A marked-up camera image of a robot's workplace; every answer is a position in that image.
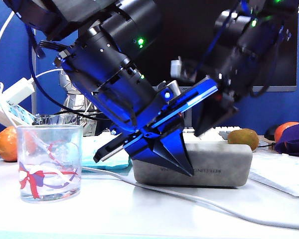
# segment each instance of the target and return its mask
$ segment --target screw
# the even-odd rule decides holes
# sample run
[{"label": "screw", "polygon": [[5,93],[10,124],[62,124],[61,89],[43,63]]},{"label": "screw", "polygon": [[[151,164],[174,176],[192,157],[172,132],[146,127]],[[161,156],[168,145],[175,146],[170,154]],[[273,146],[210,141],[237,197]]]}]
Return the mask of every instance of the screw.
[{"label": "screw", "polygon": [[169,98],[170,98],[170,93],[169,93],[169,92],[166,92],[166,93],[165,93],[165,98],[166,98],[166,99],[169,99]]}]

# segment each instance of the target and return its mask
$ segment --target keyboard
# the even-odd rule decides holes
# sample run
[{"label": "keyboard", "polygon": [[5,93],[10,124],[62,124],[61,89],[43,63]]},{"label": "keyboard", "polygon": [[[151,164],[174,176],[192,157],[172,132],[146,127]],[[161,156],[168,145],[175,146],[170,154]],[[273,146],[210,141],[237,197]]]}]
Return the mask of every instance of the keyboard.
[{"label": "keyboard", "polygon": [[238,126],[230,126],[230,127],[216,127],[211,128],[199,137],[194,135],[195,130],[193,128],[185,128],[183,130],[183,136],[185,142],[191,141],[225,141],[227,140],[227,136],[231,131],[241,129]]}]

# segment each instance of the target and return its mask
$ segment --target clear drinking glass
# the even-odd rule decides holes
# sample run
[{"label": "clear drinking glass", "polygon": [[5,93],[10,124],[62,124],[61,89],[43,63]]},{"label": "clear drinking glass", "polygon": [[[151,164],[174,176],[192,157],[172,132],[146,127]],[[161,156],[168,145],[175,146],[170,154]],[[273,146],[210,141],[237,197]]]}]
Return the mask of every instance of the clear drinking glass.
[{"label": "clear drinking glass", "polygon": [[24,201],[60,200],[80,191],[83,127],[22,125],[16,131]]}]

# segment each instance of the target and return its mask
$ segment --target orange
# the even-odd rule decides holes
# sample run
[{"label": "orange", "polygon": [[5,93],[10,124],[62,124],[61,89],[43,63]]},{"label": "orange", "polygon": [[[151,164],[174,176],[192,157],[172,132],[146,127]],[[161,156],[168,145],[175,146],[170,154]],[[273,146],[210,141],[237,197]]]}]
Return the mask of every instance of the orange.
[{"label": "orange", "polygon": [[17,160],[17,138],[13,126],[9,126],[0,132],[0,157],[8,162]]},{"label": "orange", "polygon": [[279,139],[281,138],[281,135],[283,134],[284,130],[286,128],[289,128],[290,126],[293,126],[293,125],[296,125],[296,124],[299,124],[299,122],[296,122],[296,121],[291,121],[291,122],[286,122],[286,123],[283,123],[282,125],[280,125],[276,130],[275,130],[275,141],[278,142]]}]

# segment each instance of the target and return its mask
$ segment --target black cable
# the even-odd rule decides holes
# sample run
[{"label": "black cable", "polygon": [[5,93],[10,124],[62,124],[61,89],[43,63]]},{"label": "black cable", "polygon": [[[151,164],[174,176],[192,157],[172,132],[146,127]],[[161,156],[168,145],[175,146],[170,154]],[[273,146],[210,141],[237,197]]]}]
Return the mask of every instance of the black cable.
[{"label": "black cable", "polygon": [[28,43],[28,61],[29,61],[30,72],[31,72],[32,78],[33,78],[33,80],[34,80],[36,86],[39,88],[39,90],[42,92],[42,94],[43,94],[48,100],[50,100],[52,103],[56,104],[57,106],[59,106],[59,107],[65,109],[65,110],[67,110],[67,111],[69,111],[69,112],[71,112],[71,113],[74,113],[74,114],[76,114],[76,115],[78,115],[78,116],[81,116],[81,117],[84,117],[84,118],[88,118],[88,119],[90,119],[90,120],[104,120],[104,119],[94,118],[94,117],[86,116],[86,115],[84,115],[84,114],[80,114],[80,113],[78,113],[78,112],[75,112],[74,110],[72,110],[72,109],[70,109],[70,108],[68,108],[68,107],[66,107],[66,106],[64,106],[64,105],[62,105],[62,104],[60,104],[60,103],[58,103],[58,102],[57,102],[56,100],[54,100],[50,95],[48,95],[48,94],[45,92],[45,90],[42,88],[42,86],[40,85],[38,79],[37,79],[36,76],[35,76],[35,72],[34,72],[34,68],[33,68],[33,63],[32,63],[32,57],[31,57],[31,56],[32,56],[32,45],[31,45],[31,41],[30,41],[30,39],[29,39],[29,43]]},{"label": "black cable", "polygon": [[[76,112],[85,112],[85,110],[75,110]],[[102,113],[99,110],[88,110],[87,112],[97,112],[97,113]],[[71,113],[70,111],[60,111],[57,113],[54,113],[54,115],[61,115],[61,114],[66,114],[66,113]]]},{"label": "black cable", "polygon": [[212,42],[209,44],[207,50],[205,51],[205,53],[203,54],[203,56],[201,57],[199,63],[197,64],[197,66],[195,67],[194,72],[192,73],[192,76],[198,72],[198,70],[202,67],[202,65],[204,64],[207,56],[211,53],[211,51],[214,49],[218,39],[220,38],[221,34],[223,33],[223,31],[225,30],[225,28],[227,27],[227,23],[229,22],[230,18],[231,18],[231,14],[237,9],[238,5],[240,3],[240,0],[237,1],[237,3],[234,5],[233,8],[230,9],[229,15],[226,18],[226,20],[223,22],[223,25],[221,26],[221,28],[218,30],[218,32],[216,33],[214,39],[212,40]]},{"label": "black cable", "polygon": [[276,143],[271,143],[268,145],[263,145],[263,146],[258,146],[257,148],[264,148],[264,147],[270,147],[270,146],[274,146]]}]

